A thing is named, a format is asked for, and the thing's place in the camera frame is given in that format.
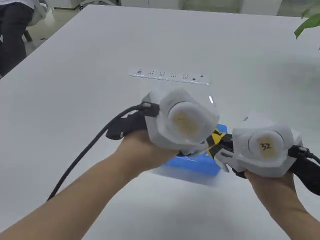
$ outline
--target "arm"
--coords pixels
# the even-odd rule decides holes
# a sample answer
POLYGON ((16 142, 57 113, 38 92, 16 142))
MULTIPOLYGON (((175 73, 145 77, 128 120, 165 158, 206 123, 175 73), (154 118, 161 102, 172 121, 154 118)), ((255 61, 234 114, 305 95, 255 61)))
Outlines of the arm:
POLYGON ((265 178, 250 172, 245 175, 270 216, 291 240, 320 239, 320 222, 299 201, 293 174, 283 178, 265 178))
POLYGON ((176 154, 153 145, 147 132, 135 132, 122 141, 114 154, 0 233, 0 239, 80 240, 109 200, 130 180, 176 154))

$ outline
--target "blue object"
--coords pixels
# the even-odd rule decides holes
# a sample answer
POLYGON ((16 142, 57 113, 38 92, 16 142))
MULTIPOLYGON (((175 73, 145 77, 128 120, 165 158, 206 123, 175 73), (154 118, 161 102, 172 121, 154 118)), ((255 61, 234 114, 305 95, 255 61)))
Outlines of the blue object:
MULTIPOLYGON (((227 126, 222 124, 217 124, 216 128, 221 133, 227 133, 228 130, 227 126)), ((183 168, 209 176, 216 176, 221 170, 215 160, 212 159, 207 152, 192 158, 187 156, 176 156, 166 163, 165 166, 183 168)))

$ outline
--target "table surface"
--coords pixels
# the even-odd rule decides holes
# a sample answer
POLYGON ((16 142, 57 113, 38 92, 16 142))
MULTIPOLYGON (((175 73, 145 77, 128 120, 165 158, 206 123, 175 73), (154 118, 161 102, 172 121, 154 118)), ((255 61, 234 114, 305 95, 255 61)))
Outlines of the table surface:
MULTIPOLYGON (((78 153, 151 89, 183 87, 229 129, 250 111, 295 128, 319 150, 320 32, 296 40, 299 18, 88 6, 0 81, 0 230, 42 204, 78 153), (210 86, 129 77, 129 68, 208 73, 210 86)), ((111 154, 102 138, 69 184, 111 154)), ((319 197, 297 180, 320 219, 319 197)), ((121 190, 84 239, 288 239, 250 184, 214 185, 144 173, 121 190)))

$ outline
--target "power outlet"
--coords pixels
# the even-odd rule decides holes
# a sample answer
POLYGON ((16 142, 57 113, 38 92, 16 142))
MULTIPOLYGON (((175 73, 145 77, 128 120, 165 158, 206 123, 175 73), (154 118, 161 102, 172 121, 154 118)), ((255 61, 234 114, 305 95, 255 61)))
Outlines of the power outlet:
POLYGON ((205 74, 178 73, 173 71, 145 69, 143 67, 131 68, 129 70, 129 76, 147 78, 147 79, 183 82, 183 83, 190 83, 190 84, 202 84, 202 85, 211 84, 209 76, 205 74))

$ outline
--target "floor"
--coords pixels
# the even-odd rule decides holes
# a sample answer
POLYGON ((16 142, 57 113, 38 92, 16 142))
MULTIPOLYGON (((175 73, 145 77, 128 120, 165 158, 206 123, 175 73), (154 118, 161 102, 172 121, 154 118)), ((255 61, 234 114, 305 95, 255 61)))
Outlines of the floor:
MULTIPOLYGON (((300 16, 302 11, 306 9, 312 1, 313 0, 282 0, 278 15, 300 16)), ((241 0, 185 0, 183 8, 194 11, 239 13, 240 2, 241 0)), ((319 13, 320 5, 315 7, 313 11, 319 13)), ((32 53, 78 12, 78 9, 55 9, 47 15, 45 20, 35 26, 29 27, 28 30, 33 38, 33 42, 26 43, 27 53, 32 53)))

